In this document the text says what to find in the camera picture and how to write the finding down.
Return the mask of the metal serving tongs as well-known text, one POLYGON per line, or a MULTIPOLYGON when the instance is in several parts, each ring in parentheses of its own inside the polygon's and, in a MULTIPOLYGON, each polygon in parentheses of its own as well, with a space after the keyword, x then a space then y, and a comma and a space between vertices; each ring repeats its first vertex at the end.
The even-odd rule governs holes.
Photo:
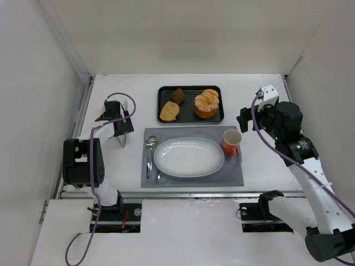
POLYGON ((117 137, 119 144, 122 148, 126 147, 127 133, 124 133, 117 137))

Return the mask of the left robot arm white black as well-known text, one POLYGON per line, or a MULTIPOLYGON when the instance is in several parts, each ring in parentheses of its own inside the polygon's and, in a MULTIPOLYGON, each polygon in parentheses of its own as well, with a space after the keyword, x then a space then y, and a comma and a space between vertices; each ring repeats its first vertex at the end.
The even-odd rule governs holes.
POLYGON ((94 120, 94 133, 87 131, 63 144, 63 181, 81 188, 92 197, 98 196, 102 207, 119 207, 119 192, 105 178, 102 146, 109 139, 123 137, 134 131, 128 103, 113 100, 104 103, 104 112, 94 120))

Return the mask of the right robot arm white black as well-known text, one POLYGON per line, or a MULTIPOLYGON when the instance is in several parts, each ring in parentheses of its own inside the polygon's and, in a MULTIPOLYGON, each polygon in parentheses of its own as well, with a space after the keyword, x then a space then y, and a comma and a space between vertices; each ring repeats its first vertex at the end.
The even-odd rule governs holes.
POLYGON ((302 119, 296 104, 279 101, 252 104, 237 117, 242 132, 252 121, 257 134, 264 130, 274 139, 275 144, 267 147, 293 173, 313 213, 292 206, 278 190, 261 194, 257 210, 263 219, 278 218, 297 232, 316 261, 340 261, 342 255, 354 255, 354 212, 334 194, 314 144, 301 133, 302 119))

